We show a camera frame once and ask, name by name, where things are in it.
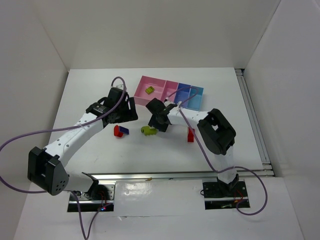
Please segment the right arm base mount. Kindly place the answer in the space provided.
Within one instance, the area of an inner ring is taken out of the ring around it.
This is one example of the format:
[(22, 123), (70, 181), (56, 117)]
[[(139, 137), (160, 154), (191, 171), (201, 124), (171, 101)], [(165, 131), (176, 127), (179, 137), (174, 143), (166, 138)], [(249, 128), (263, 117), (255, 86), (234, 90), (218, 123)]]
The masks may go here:
[(239, 181), (231, 191), (220, 189), (218, 182), (209, 181), (202, 183), (200, 194), (204, 197), (205, 210), (224, 210), (250, 208), (247, 187), (244, 181)]

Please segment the red stepped lego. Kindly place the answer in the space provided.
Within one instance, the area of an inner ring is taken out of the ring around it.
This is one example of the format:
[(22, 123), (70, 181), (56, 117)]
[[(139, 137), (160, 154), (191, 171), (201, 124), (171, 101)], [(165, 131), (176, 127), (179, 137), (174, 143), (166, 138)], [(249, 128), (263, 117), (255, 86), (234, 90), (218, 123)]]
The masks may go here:
[(190, 127), (188, 128), (188, 132), (187, 132), (187, 142), (188, 143), (194, 142), (194, 140), (195, 140), (194, 131), (195, 131), (194, 128), (190, 128)]

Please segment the green stepped lego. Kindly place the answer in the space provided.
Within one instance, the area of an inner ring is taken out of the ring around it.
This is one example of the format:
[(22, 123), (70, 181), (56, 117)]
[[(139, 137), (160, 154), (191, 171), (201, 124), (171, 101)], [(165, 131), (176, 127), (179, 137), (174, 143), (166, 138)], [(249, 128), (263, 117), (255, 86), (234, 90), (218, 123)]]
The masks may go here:
[(156, 128), (150, 127), (148, 125), (141, 127), (140, 131), (145, 136), (156, 135), (158, 133), (158, 130)]

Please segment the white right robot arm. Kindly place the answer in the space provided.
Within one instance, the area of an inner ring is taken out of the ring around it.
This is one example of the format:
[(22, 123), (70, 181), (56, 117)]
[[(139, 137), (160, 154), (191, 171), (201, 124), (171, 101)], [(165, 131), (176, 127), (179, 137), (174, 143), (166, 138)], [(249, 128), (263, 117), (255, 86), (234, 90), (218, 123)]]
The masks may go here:
[(219, 187), (228, 192), (233, 190), (239, 181), (233, 155), (236, 131), (220, 110), (196, 111), (157, 98), (147, 103), (146, 108), (151, 113), (148, 125), (160, 132), (165, 132), (169, 125), (187, 126), (192, 134), (198, 130), (205, 147), (220, 164), (215, 170)]

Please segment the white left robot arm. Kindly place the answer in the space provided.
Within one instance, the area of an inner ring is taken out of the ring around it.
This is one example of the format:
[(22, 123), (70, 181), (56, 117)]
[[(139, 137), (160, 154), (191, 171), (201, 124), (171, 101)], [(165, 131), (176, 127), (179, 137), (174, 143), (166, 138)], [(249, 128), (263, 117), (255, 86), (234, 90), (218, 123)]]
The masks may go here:
[(73, 155), (109, 124), (138, 119), (135, 100), (119, 88), (91, 104), (73, 129), (51, 144), (34, 147), (28, 154), (27, 178), (52, 196), (62, 191), (80, 191), (93, 195), (99, 181), (88, 173), (67, 173), (65, 167)]

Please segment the small green square lego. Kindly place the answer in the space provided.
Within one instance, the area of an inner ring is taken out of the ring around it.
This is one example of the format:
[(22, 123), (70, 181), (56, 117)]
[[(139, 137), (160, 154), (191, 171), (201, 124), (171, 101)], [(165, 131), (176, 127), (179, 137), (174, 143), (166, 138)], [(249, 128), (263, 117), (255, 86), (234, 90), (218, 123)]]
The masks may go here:
[(145, 92), (150, 95), (155, 91), (154, 87), (149, 86), (148, 88), (145, 89)]

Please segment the red rounded lego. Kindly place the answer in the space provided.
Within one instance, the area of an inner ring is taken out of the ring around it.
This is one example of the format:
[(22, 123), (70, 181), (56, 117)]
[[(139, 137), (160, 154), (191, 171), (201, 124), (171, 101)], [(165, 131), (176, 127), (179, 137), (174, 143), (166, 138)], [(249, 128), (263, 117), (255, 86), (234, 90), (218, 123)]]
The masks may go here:
[(118, 137), (118, 138), (122, 138), (124, 135), (124, 133), (120, 130), (120, 127), (118, 125), (114, 126), (113, 134), (115, 137)]

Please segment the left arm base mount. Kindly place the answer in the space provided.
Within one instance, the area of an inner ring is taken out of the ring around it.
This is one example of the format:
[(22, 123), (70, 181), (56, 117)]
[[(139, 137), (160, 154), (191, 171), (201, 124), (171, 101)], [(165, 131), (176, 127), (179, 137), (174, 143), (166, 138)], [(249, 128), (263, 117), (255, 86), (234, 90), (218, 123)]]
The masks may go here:
[(107, 181), (99, 185), (99, 188), (94, 196), (76, 191), (75, 195), (79, 201), (80, 211), (84, 213), (93, 213), (101, 208), (101, 212), (114, 211), (116, 183)]

